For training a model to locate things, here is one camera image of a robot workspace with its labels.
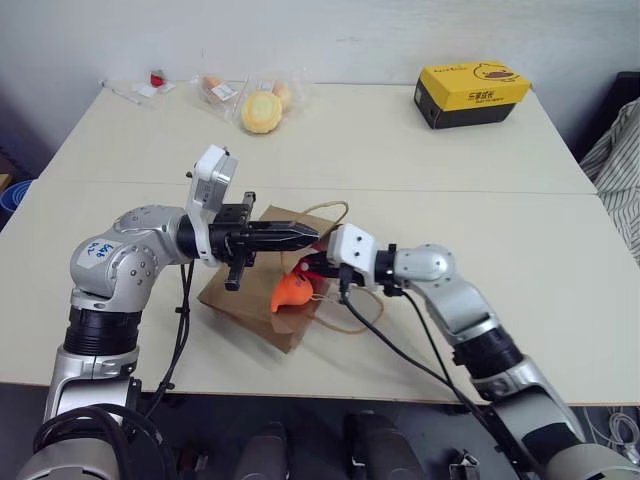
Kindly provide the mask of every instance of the brown paper bag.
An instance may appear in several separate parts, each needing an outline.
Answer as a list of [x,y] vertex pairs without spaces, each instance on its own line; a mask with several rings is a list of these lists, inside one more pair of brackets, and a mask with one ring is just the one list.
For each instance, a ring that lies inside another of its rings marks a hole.
[[[286,221],[295,220],[298,216],[297,212],[271,205],[260,220]],[[317,230],[321,237],[328,233],[333,225],[333,222],[313,215],[305,215],[299,221]],[[240,290],[237,292],[229,292],[224,288],[228,267],[221,267],[200,292],[198,299],[288,353],[302,340],[320,302],[308,302],[302,306],[283,306],[277,313],[272,314],[271,295],[280,282],[283,265],[284,269],[290,272],[302,257],[313,252],[311,249],[284,252],[282,262],[279,252],[259,252],[254,266],[245,269]],[[315,293],[326,293],[326,280],[311,282]]]

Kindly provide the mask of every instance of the black base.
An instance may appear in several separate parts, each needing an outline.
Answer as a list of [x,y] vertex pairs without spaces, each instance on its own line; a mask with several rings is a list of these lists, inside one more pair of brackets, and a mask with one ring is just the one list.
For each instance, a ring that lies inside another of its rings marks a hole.
[[515,106],[515,103],[509,103],[506,105],[444,111],[436,104],[420,80],[416,84],[413,100],[429,126],[436,129],[501,122],[507,118],[507,115]]

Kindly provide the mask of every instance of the red object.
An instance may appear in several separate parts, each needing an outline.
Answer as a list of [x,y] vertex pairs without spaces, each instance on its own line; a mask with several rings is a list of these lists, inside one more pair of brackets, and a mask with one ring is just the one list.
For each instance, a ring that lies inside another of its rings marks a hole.
[[153,87],[161,87],[162,85],[164,85],[166,83],[166,80],[164,78],[164,73],[162,73],[162,70],[156,70],[151,72],[151,77],[149,78],[149,83],[151,83],[151,86]]
[[304,258],[301,258],[298,264],[293,267],[292,272],[301,275],[305,278],[314,278],[316,280],[324,280],[326,277],[316,272],[310,272],[302,268],[302,264],[305,263]]

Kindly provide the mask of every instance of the yellow bun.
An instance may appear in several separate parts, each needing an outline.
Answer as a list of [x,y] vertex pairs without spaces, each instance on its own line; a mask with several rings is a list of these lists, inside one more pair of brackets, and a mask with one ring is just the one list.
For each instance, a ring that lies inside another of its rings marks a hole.
[[267,133],[282,118],[282,102],[271,92],[253,92],[242,105],[242,124],[253,133]]
[[280,81],[276,82],[273,86],[273,93],[280,97],[282,110],[288,110],[291,106],[291,90],[289,90],[287,84]]

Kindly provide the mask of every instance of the orange toy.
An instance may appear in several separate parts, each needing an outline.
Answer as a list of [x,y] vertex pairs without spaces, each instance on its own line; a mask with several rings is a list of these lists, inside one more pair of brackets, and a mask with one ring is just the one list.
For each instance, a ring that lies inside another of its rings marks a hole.
[[311,282],[298,273],[287,273],[271,296],[271,312],[276,313],[281,305],[304,305],[313,295]]

